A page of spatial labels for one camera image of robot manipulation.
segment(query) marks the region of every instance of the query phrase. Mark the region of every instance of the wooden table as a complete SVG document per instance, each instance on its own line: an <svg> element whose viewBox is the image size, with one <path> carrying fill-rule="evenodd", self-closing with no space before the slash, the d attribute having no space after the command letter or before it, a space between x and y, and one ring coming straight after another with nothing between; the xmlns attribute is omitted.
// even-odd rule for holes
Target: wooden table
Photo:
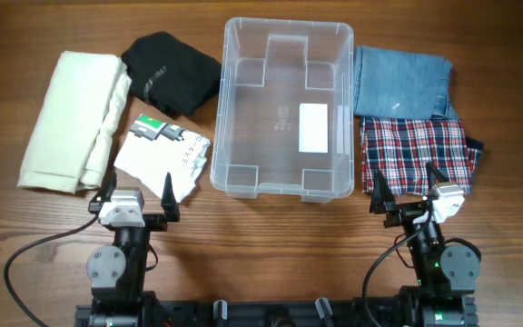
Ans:
<svg viewBox="0 0 523 327"><path fill-rule="evenodd" d="M11 253L91 218L86 206L92 192L15 187L60 53L118 55L135 38L164 30L221 61L223 28L234 16L346 22L356 45L452 61L453 103L467 134L485 142L486 152L474 193L443 232L472 241L484 253L476 293L481 325L523 326L523 2L455 0L0 7L0 326L32 325L4 286L2 270ZM175 123L213 140L216 109L215 98ZM171 121L131 100L113 154L139 113ZM356 130L354 137L359 144ZM356 153L358 159L360 148ZM124 173L119 177L120 185L141 186ZM159 210L158 199L143 189L146 209ZM366 271L401 233L383 229L382 217L368 214L369 202L360 180L351 196L324 205L301 203L296 196L238 200L212 187L208 168L181 206L182 221L153 235L161 260L147 274L145 288L161 300L359 296ZM15 288L49 325L72 325L74 306L91 300L88 255L112 239L95 225L25 253L12 267ZM393 295L401 285L415 283L413 271L392 255L375 272L370 294Z"/></svg>

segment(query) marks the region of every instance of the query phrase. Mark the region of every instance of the black folded clothing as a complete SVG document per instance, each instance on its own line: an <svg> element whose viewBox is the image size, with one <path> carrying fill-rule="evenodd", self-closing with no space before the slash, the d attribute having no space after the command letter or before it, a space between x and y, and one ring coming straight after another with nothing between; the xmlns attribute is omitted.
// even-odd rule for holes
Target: black folded clothing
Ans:
<svg viewBox="0 0 523 327"><path fill-rule="evenodd" d="M219 92L221 64L166 32L138 38L123 61L133 95L168 116L191 115Z"/></svg>

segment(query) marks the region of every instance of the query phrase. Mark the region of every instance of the red plaid fabric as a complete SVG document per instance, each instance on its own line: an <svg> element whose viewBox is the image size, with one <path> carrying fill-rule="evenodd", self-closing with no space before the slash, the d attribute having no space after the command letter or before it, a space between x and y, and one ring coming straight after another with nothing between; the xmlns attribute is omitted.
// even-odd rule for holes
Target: red plaid fabric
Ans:
<svg viewBox="0 0 523 327"><path fill-rule="evenodd" d="M459 121L374 117L361 117L360 145L363 192L372 193L374 172L380 168L395 195L427 194L427 162L471 193L483 147L466 139Z"/></svg>

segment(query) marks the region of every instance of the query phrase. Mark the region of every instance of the blue jeans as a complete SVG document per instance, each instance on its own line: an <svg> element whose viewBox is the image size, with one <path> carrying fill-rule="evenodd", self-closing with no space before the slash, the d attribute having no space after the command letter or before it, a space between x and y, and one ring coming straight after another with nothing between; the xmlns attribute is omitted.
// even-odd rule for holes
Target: blue jeans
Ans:
<svg viewBox="0 0 523 327"><path fill-rule="evenodd" d="M449 100L451 62L358 46L354 71L354 114L405 119L459 120Z"/></svg>

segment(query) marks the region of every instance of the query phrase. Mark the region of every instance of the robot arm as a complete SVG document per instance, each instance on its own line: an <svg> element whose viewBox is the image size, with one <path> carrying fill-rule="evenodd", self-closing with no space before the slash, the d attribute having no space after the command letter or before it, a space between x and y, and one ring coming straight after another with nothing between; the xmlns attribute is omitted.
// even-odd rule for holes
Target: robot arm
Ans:
<svg viewBox="0 0 523 327"><path fill-rule="evenodd" d="M375 173L370 211L386 214L385 228L402 226L405 239L415 235L408 246L419 286L400 290L400 325L474 326L478 322L475 305L466 295L475 292L481 253L465 240L446 241L439 228L463 204L463 190L432 163L427 164L427 172L429 195L420 202L402 204L395 202L381 171Z"/></svg>
<svg viewBox="0 0 523 327"><path fill-rule="evenodd" d="M151 232L165 232L167 223L180 218L169 174L161 201L164 213L143 213L143 205L141 190L116 188L113 173L88 206L99 223L114 232L114 241L88 259L94 298L86 326L162 327L171 319L155 293L143 290Z"/></svg>

